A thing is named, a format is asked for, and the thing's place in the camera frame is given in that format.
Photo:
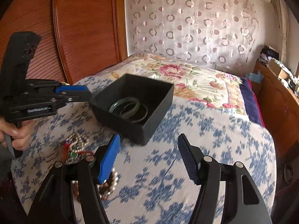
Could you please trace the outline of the person's left hand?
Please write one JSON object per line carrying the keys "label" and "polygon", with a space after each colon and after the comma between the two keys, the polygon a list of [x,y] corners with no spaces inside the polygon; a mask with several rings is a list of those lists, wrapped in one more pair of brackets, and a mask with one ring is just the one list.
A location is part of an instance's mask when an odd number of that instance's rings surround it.
{"label": "person's left hand", "polygon": [[24,151],[29,144],[31,134],[33,133],[33,120],[23,121],[20,128],[17,128],[14,124],[7,123],[3,117],[1,117],[1,145],[7,147],[4,134],[10,135],[12,140],[12,147],[16,150]]}

